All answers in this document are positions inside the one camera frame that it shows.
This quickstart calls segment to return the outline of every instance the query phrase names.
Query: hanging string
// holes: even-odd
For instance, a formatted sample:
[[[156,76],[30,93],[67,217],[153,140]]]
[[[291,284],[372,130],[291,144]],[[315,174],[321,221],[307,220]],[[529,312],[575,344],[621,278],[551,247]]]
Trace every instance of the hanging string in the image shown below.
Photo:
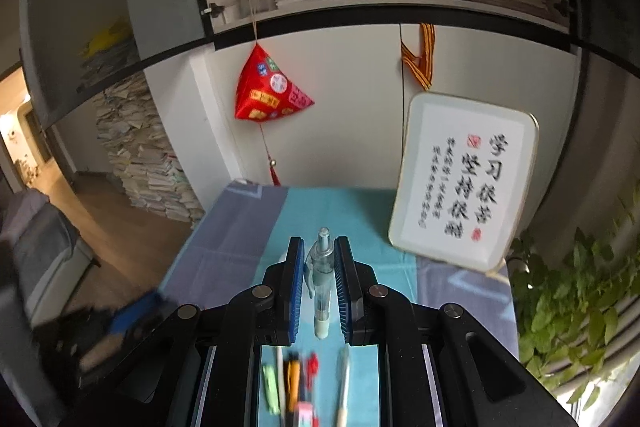
[[[433,78],[433,51],[436,43],[436,31],[433,24],[420,24],[420,36],[422,51],[420,57],[414,55],[404,42],[401,42],[402,62],[409,67],[422,88],[429,90]]]
[[[258,25],[255,20],[255,8],[254,8],[254,0],[249,0],[249,12],[251,14],[251,26],[254,28],[254,40],[258,42]],[[264,143],[264,150],[267,153],[267,158],[269,159],[269,170],[271,172],[271,181],[273,185],[276,187],[280,187],[280,180],[278,179],[278,175],[276,174],[276,160],[271,157],[269,152],[269,148],[267,147],[267,140],[264,137],[264,129],[262,129],[262,124],[258,124],[260,126],[260,134],[262,135],[262,143]]]

